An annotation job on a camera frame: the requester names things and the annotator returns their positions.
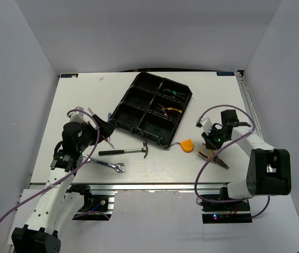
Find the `yellow black pliers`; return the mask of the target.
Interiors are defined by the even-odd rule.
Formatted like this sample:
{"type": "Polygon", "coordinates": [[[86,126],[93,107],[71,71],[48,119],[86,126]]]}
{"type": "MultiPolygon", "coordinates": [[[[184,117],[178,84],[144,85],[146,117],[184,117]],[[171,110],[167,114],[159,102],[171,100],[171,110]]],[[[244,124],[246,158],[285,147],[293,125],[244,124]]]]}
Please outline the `yellow black pliers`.
{"type": "Polygon", "coordinates": [[[201,150],[198,150],[197,151],[197,154],[202,158],[204,159],[205,161],[210,161],[214,164],[217,164],[219,166],[221,166],[222,168],[228,170],[230,167],[222,160],[220,159],[218,156],[216,156],[214,159],[210,159],[211,157],[210,156],[207,156],[206,154],[204,154],[201,150]]]}
{"type": "Polygon", "coordinates": [[[182,110],[179,110],[179,109],[177,109],[177,108],[172,108],[172,107],[164,107],[164,106],[162,106],[161,104],[157,104],[157,107],[156,107],[157,109],[159,109],[162,113],[163,113],[163,115],[164,116],[168,116],[168,113],[169,112],[177,112],[177,113],[179,113],[179,114],[182,114],[183,113],[183,111],[182,110]]]}

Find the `black green precision screwdriver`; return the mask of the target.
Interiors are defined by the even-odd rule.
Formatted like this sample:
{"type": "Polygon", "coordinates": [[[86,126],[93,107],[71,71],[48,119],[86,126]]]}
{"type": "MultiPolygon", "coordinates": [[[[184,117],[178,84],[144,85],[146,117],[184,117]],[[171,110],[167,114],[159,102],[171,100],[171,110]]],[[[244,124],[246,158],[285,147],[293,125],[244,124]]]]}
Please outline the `black green precision screwdriver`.
{"type": "Polygon", "coordinates": [[[178,92],[176,92],[176,91],[172,91],[172,90],[170,90],[170,89],[164,89],[163,90],[164,92],[167,92],[167,93],[170,93],[170,94],[172,94],[172,95],[179,95],[179,93],[178,92]]]}

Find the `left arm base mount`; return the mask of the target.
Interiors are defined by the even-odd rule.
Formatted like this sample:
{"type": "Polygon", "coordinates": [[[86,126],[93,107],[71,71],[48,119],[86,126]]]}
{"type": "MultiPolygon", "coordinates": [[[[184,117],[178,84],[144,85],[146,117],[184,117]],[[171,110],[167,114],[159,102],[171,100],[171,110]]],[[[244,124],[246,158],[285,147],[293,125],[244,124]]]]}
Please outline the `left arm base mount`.
{"type": "Polygon", "coordinates": [[[96,190],[87,184],[74,184],[67,193],[78,193],[84,200],[73,220],[103,220],[107,221],[114,208],[114,191],[96,190]]]}

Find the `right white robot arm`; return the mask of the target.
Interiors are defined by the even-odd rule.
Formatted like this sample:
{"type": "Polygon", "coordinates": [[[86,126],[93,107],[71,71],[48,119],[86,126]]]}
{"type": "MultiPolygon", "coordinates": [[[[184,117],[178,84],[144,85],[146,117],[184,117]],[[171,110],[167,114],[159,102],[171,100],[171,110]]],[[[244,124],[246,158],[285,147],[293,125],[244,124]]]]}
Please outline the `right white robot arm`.
{"type": "Polygon", "coordinates": [[[253,196],[286,196],[292,189],[290,153],[277,149],[253,131],[253,125],[238,119],[236,110],[221,112],[221,123],[201,118],[197,126],[203,128],[202,138],[208,150],[217,152],[225,143],[237,144],[249,157],[245,179],[229,182],[226,192],[219,196],[219,205],[231,210],[238,199],[253,196]]]}

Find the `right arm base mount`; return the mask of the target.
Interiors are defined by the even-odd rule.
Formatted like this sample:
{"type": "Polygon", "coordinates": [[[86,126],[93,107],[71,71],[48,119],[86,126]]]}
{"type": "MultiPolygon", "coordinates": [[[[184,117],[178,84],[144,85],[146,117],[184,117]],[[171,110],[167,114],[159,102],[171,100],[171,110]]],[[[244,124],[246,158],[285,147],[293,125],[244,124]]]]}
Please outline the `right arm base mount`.
{"type": "Polygon", "coordinates": [[[202,207],[203,224],[252,223],[249,202],[211,203],[196,198],[202,207]]]}

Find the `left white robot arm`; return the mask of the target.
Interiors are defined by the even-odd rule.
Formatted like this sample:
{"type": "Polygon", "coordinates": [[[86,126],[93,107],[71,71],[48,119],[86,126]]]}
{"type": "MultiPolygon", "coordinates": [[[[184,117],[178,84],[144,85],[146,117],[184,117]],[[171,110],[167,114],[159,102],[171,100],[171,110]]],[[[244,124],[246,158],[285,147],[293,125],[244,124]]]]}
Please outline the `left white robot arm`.
{"type": "Polygon", "coordinates": [[[79,210],[92,205],[89,187],[76,187],[72,182],[77,168],[88,160],[83,157],[84,151],[110,137],[115,125],[95,114],[95,127],[84,120],[81,112],[71,112],[69,118],[63,126],[62,140],[54,149],[48,181],[38,203],[23,227],[12,232],[15,252],[59,252],[61,229],[79,210]]]}

